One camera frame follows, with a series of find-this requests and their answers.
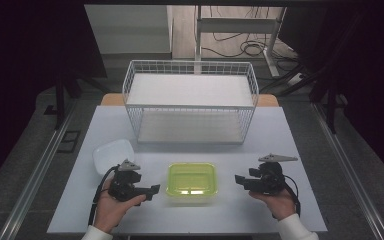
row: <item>person's left hand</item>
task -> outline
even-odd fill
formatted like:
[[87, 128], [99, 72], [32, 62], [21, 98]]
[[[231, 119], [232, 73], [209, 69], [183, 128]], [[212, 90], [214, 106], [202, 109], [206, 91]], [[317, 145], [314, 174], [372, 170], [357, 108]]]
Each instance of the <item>person's left hand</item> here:
[[110, 233], [120, 223], [127, 210], [146, 199], [145, 195], [140, 195], [126, 202], [119, 202], [108, 194], [110, 183], [111, 179], [106, 180], [104, 183], [96, 208], [95, 223], [93, 224], [96, 228], [106, 233]]

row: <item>hand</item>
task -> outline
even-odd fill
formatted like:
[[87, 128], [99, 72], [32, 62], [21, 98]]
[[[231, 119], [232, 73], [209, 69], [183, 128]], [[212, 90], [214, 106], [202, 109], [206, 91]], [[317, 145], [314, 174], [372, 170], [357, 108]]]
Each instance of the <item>hand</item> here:
[[104, 183], [104, 190], [99, 197], [95, 223], [93, 224], [96, 228], [106, 233], [110, 233], [120, 223], [127, 210], [146, 199], [145, 195], [140, 195], [126, 202], [119, 202], [108, 194], [110, 183], [111, 179]]
[[286, 189], [283, 189], [277, 195], [265, 195], [251, 191], [249, 195], [265, 202], [273, 216], [279, 221], [295, 213], [294, 201]]

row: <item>metal wire grid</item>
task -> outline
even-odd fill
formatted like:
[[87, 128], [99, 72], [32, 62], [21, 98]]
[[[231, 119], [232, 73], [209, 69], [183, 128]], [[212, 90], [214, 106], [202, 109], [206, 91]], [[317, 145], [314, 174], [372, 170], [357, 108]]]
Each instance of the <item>metal wire grid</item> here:
[[[130, 106], [128, 103], [129, 93], [133, 84], [133, 79], [137, 73], [151, 74], [201, 74], [201, 75], [244, 75], [247, 77], [248, 85], [254, 107], [180, 107], [180, 106]], [[159, 60], [135, 60], [129, 65], [126, 78], [123, 84], [123, 97], [126, 109], [134, 130], [139, 138], [141, 124], [144, 113], [166, 112], [169, 114], [178, 113], [226, 113], [237, 115], [237, 125], [240, 132], [240, 143], [245, 140], [248, 128], [258, 102], [258, 85], [254, 75], [254, 70], [250, 63], [246, 62], [198, 62], [198, 61], [159, 61]], [[214, 124], [211, 120], [205, 122], [205, 125]]]

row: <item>floor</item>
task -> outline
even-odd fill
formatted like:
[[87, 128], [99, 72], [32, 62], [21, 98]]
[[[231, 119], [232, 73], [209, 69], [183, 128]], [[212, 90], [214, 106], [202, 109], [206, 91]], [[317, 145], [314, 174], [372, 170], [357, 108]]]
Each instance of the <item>floor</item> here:
[[[186, 19], [190, 19], [190, 16], [193, 17], [193, 13], [191, 14], [193, 9], [182, 10], [185, 11], [181, 14], [184, 19], [180, 18], [176, 22], [186, 24]], [[245, 16], [243, 14], [244, 12], [240, 12], [239, 16]], [[193, 50], [187, 45], [194, 45], [193, 38], [191, 41], [191, 37], [183, 39], [182, 37], [176, 37], [181, 34], [185, 33], [175, 31], [174, 43], [179, 42], [179, 45], [175, 44], [173, 47], [173, 58], [190, 59], [193, 56]], [[231, 43], [227, 47], [218, 47], [215, 44], [204, 45], [204, 43], [205, 41], [203, 46], [211, 46], [217, 51], [225, 51], [223, 53], [226, 55], [235, 54], [238, 49], [237, 43]], [[276, 49], [282, 54], [291, 54], [291, 56], [294, 54], [287, 47], [282, 47], [281, 42], [276, 45]], [[149, 57], [159, 58], [160, 56], [150, 54]], [[204, 55], [204, 58], [214, 60], [221, 57], [210, 52], [208, 55]], [[264, 61], [260, 58], [252, 59], [245, 55], [237, 59], [243, 58], [247, 58], [248, 61], [252, 62], [256, 75], [261, 77], [259, 80], [260, 87], [266, 86], [273, 81], [270, 80], [270, 74]], [[127, 58], [104, 56], [108, 78], [99, 79], [100, 82], [112, 91], [120, 92], [121, 81], [130, 59], [132, 59], [131, 56]], [[293, 67], [294, 64], [294, 62], [288, 62], [285, 69], [286, 67]], [[58, 196], [64, 190], [94, 109], [100, 104], [103, 97], [103, 93], [96, 88], [81, 80], [78, 82], [83, 93], [79, 99], [67, 101], [68, 110], [71, 109], [69, 106], [74, 107], [71, 110], [71, 121], [66, 129], [76, 135], [78, 138], [77, 144], [70, 142], [70, 136], [67, 135], [62, 139], [63, 142], [58, 145], [55, 154], [50, 156], [50, 165], [44, 172], [44, 178], [39, 182], [40, 187], [36, 192], [32, 193], [35, 197], [32, 198], [29, 210], [25, 212], [25, 216], [18, 215], [22, 224], [19, 229], [16, 229], [16, 231], [18, 230], [16, 239], [80, 239], [79, 236], [46, 234], [47, 226], [58, 204]], [[287, 84], [270, 91], [277, 91], [285, 87], [287, 87]], [[311, 85], [308, 85], [288, 96], [279, 97], [278, 101], [288, 119], [300, 157], [329, 230], [327, 233], [319, 233], [319, 237], [320, 239], [376, 239], [364, 209], [375, 209], [384, 223], [384, 165], [361, 136], [356, 133], [343, 115], [342, 109], [337, 109], [335, 119], [336, 137], [339, 139], [342, 150], [346, 153], [347, 161], [351, 163], [352, 169], [355, 171], [352, 175], [358, 177], [357, 180], [364, 186], [363, 190], [371, 200], [369, 203], [373, 204], [372, 207], [367, 208], [367, 206], [364, 206], [367, 202], [358, 201], [358, 196], [355, 195], [352, 184], [350, 184], [353, 179], [347, 178], [346, 169], [343, 168], [343, 164], [339, 160], [341, 157], [337, 156], [334, 147], [330, 144], [329, 136], [323, 131], [317, 110], [308, 100], [308, 92], [311, 87]], [[29, 125], [8, 156], [4, 166], [0, 169], [0, 232], [7, 219], [9, 219], [8, 217], [14, 213], [13, 208], [17, 206], [17, 199], [23, 192], [24, 186], [29, 183], [29, 178], [37, 166], [38, 159], [41, 159], [44, 152], [48, 150], [48, 143], [55, 134], [55, 116], [43, 114], [49, 105], [55, 105], [54, 88], [50, 88], [38, 95], [36, 111]], [[280, 237], [273, 234], [264, 236], [264, 238], [262, 236], [253, 236], [253, 239], [280, 239]]]

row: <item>white table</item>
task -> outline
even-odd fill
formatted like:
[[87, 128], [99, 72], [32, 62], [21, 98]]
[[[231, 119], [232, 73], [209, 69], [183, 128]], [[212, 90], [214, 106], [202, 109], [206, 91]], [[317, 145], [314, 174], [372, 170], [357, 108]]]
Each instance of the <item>white table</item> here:
[[[299, 158], [282, 108], [257, 107], [243, 145], [137, 144], [124, 107], [98, 106], [48, 233], [84, 233], [96, 187], [101, 181], [92, 152], [117, 139], [128, 139], [135, 162], [142, 169], [137, 187], [161, 184], [152, 201], [134, 207], [114, 233], [129, 235], [262, 234], [277, 232], [276, 220], [260, 201], [248, 196], [234, 175], [249, 177], [248, 168], [269, 153], [296, 156], [281, 163], [284, 174], [299, 187], [301, 219], [311, 231], [326, 231], [316, 199]], [[175, 205], [165, 193], [167, 170], [174, 162], [209, 162], [215, 165], [218, 193], [206, 204]]]

